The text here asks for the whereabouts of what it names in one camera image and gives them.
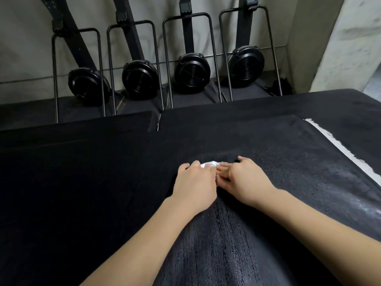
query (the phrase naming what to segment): bare skin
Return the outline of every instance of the bare skin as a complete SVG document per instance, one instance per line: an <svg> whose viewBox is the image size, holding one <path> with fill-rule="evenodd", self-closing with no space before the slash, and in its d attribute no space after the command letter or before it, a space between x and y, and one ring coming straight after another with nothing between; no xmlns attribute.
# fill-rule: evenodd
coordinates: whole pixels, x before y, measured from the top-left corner
<svg viewBox="0 0 381 286"><path fill-rule="evenodd" d="M381 243L275 188L251 159L217 167L217 184L294 235L343 285L381 285Z"/></svg>
<svg viewBox="0 0 381 286"><path fill-rule="evenodd" d="M217 168L201 168L198 161L181 165L172 196L81 285L152 285L182 229L216 199L216 182L287 229L345 286L380 285L380 242L275 188L251 159L239 160Z"/></svg>

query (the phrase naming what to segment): black leather surface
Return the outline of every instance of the black leather surface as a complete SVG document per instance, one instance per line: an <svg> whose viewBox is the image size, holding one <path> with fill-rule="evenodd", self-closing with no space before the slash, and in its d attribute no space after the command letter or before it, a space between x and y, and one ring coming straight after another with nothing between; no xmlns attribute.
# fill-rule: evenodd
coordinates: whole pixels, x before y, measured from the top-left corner
<svg viewBox="0 0 381 286"><path fill-rule="evenodd" d="M0 148L62 143L129 131L157 129L158 118L152 111L100 117L91 120L42 125L25 129L0 131Z"/></svg>
<svg viewBox="0 0 381 286"><path fill-rule="evenodd" d="M381 191L295 116L0 153L0 284L78 285L170 194L179 164L244 155L275 186L381 241ZM223 190L180 234L155 285L338 284L297 240Z"/></svg>
<svg viewBox="0 0 381 286"><path fill-rule="evenodd" d="M354 89L166 110L159 130L288 114L301 119L312 118L381 175L381 102Z"/></svg>

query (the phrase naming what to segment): white wipe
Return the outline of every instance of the white wipe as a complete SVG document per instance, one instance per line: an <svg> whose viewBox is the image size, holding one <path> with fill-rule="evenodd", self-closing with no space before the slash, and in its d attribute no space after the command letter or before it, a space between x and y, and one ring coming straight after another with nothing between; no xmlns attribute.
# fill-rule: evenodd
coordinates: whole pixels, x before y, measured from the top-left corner
<svg viewBox="0 0 381 286"><path fill-rule="evenodd" d="M316 122L312 119L307 118L305 121L311 123L318 131L320 131L334 146L336 146L343 154L346 155L353 163L355 163L360 169L364 171L372 180L381 186L381 176L373 171L373 169L362 159L358 159L355 157L353 153L351 153L340 141L335 139L333 135L321 128Z"/></svg>
<svg viewBox="0 0 381 286"><path fill-rule="evenodd" d="M212 162L205 162L201 165L202 168L204 168L206 165L210 165L211 167L216 167L217 165L219 165L220 163L222 162L215 162L215 161L212 161Z"/></svg>

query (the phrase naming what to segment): concrete wall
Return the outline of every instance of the concrete wall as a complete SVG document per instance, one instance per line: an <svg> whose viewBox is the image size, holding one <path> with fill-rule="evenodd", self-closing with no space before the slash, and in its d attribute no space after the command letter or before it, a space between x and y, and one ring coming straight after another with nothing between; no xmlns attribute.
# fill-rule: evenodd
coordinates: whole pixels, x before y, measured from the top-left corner
<svg viewBox="0 0 381 286"><path fill-rule="evenodd" d="M298 0L287 46L291 72L286 74L297 93L310 90L343 2Z"/></svg>
<svg viewBox="0 0 381 286"><path fill-rule="evenodd" d="M311 91L363 91L381 62L381 0L345 0Z"/></svg>
<svg viewBox="0 0 381 286"><path fill-rule="evenodd" d="M79 28L95 27L102 35L103 64L108 68L106 30L115 23L115 8L112 0L67 0ZM298 0L260 0L268 6L275 45L286 45L292 27ZM151 19L157 29L160 61L165 61L162 36L164 18L178 15L178 0L130 0L134 19ZM213 19L217 53L222 52L218 14L221 10L236 6L238 0L192 0L193 12L208 12ZM51 16L40 0L0 0L0 104L53 98L51 64ZM237 13L224 17L228 48L234 47ZM184 54L181 21L168 24L169 58L177 59ZM212 54L207 19L193 19L195 49L204 55ZM148 25L138 27L145 58L155 61L151 29ZM96 64L97 43L94 33L84 33L83 38ZM258 11L253 18L252 44L269 46L264 12ZM122 67L131 60L121 30L111 36L114 67ZM67 86L70 70L77 66L63 40L57 41L58 80L60 96L71 95ZM277 49L279 64L283 63L285 49ZM274 69L270 50L264 50L266 70ZM213 59L209 58L214 76ZM161 67L162 81L167 82L165 65ZM114 71L116 89L122 89L121 69Z"/></svg>

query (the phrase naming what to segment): circular fan cage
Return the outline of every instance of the circular fan cage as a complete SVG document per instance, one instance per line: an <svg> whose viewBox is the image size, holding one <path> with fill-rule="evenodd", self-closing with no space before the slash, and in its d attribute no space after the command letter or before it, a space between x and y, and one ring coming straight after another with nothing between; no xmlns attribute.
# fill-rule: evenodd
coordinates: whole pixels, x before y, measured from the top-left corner
<svg viewBox="0 0 381 286"><path fill-rule="evenodd" d="M123 85L133 100L149 100L157 96L159 76L148 61L134 60L123 67Z"/></svg>
<svg viewBox="0 0 381 286"><path fill-rule="evenodd" d="M229 59L232 86L235 88L249 86L262 75L263 68L264 57L256 46L242 46L235 49Z"/></svg>
<svg viewBox="0 0 381 286"><path fill-rule="evenodd" d="M209 63L202 54L187 53L179 58L174 79L179 93L198 93L210 82Z"/></svg>
<svg viewBox="0 0 381 286"><path fill-rule="evenodd" d="M69 72L69 88L71 92L85 105L102 104L101 75L90 68L78 68ZM111 96L109 82L103 76L104 100Z"/></svg>

